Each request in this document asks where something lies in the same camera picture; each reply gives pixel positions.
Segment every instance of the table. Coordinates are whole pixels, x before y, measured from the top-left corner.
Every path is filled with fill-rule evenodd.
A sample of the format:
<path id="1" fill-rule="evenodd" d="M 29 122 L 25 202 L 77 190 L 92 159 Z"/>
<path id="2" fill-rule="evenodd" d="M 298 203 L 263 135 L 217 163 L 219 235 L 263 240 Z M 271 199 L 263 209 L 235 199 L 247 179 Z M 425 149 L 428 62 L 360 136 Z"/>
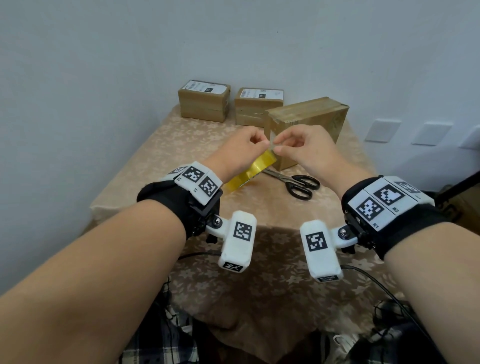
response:
<path id="1" fill-rule="evenodd" d="M 178 106 L 147 139 L 91 204 L 101 223 L 135 203 L 138 191 L 179 164 L 202 160 L 237 128 L 230 115 L 225 123 L 185 119 Z M 351 162 L 374 172 L 372 163 L 346 121 L 337 146 Z M 282 171 L 305 174 L 300 166 Z M 173 303 L 210 325 L 227 345 L 274 363 L 316 328 L 342 333 L 366 333 L 372 327 L 373 306 L 385 295 L 361 274 L 346 271 L 345 279 L 317 283 L 310 277 L 299 227 L 321 219 L 329 228 L 343 224 L 340 201 L 328 188 L 314 191 L 311 201 L 290 196 L 285 185 L 264 173 L 221 198 L 220 215 L 236 210 L 258 220 L 252 262 L 241 274 L 220 269 L 218 257 L 200 255 L 181 260 L 171 272 Z M 205 235 L 187 241 L 182 254 L 220 250 Z M 341 264 L 373 273 L 394 294 L 398 288 L 373 251 L 339 252 Z"/>

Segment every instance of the hand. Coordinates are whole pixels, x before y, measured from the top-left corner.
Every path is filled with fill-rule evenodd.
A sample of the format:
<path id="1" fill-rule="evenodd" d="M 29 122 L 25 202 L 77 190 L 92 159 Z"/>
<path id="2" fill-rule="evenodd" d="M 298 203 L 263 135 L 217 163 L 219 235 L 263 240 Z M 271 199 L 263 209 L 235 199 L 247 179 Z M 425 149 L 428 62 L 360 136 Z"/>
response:
<path id="1" fill-rule="evenodd" d="M 246 170 L 269 146 L 270 142 L 260 129 L 248 126 L 236 131 L 202 164 L 226 183 Z"/>
<path id="2" fill-rule="evenodd" d="M 354 184 L 372 177 L 368 171 L 348 163 L 320 125 L 294 125 L 277 135 L 273 143 L 281 144 L 273 149 L 274 153 L 301 164 L 340 199 Z"/>

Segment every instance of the yellow tape roll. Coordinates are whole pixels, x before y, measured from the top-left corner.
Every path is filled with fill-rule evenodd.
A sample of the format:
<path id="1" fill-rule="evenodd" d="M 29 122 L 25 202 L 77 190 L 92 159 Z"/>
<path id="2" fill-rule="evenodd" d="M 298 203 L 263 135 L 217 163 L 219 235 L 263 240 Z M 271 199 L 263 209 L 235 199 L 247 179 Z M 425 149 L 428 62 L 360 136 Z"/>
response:
<path id="1" fill-rule="evenodd" d="M 245 172 L 240 173 L 238 176 L 233 177 L 229 182 L 225 183 L 222 188 L 223 192 L 228 194 L 235 191 L 275 162 L 276 158 L 274 154 L 271 150 L 267 150 L 259 156 Z"/>

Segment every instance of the electrical outlet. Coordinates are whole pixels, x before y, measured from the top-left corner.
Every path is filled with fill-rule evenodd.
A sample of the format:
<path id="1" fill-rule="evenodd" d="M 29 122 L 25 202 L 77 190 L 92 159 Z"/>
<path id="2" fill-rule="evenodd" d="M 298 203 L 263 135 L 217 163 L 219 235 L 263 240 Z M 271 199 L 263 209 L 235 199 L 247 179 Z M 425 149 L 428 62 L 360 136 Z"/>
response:
<path id="1" fill-rule="evenodd" d="M 368 131 L 366 142 L 388 143 L 402 123 L 401 120 L 377 119 Z"/>
<path id="2" fill-rule="evenodd" d="M 480 150 L 480 125 L 477 125 L 465 135 L 459 147 Z"/>
<path id="3" fill-rule="evenodd" d="M 412 144 L 435 146 L 443 140 L 452 126 L 453 124 L 451 122 L 428 121 L 418 131 L 415 138 L 413 138 Z"/>

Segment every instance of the scissors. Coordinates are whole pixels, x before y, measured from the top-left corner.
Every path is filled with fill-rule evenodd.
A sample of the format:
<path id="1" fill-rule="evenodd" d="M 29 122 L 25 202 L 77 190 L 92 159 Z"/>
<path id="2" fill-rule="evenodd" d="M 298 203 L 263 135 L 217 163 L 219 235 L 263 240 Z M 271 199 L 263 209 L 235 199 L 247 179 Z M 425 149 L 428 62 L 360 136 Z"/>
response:
<path id="1" fill-rule="evenodd" d="M 295 176 L 289 177 L 285 174 L 274 172 L 269 169 L 265 169 L 262 172 L 284 182 L 288 193 L 299 200 L 311 200 L 313 193 L 310 190 L 318 190 L 320 188 L 320 182 L 317 179 L 305 176 L 304 174 L 296 174 Z"/>

